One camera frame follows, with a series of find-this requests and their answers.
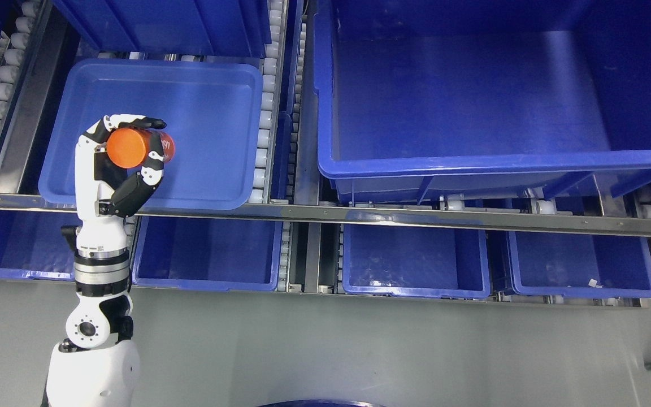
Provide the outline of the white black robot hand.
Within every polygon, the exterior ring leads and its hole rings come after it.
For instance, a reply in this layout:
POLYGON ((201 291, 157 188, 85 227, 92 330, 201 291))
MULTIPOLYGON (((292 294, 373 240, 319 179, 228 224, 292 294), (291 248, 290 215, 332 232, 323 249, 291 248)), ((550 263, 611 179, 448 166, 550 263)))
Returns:
POLYGON ((163 119, 141 114, 105 115, 77 139, 75 203, 82 226, 72 243, 81 258, 118 257, 127 252, 124 219, 135 215, 164 178, 163 119), (127 175, 108 156, 109 139, 119 129, 142 129, 149 137, 142 167, 127 175))

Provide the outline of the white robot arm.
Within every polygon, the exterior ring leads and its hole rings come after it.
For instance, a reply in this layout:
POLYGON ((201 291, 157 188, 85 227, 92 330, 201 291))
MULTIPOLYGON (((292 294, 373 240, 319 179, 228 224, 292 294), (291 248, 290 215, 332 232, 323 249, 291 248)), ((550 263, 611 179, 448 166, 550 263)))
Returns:
POLYGON ((44 406, 130 406, 140 376, 129 250, 74 257, 77 306, 54 345, 44 406))

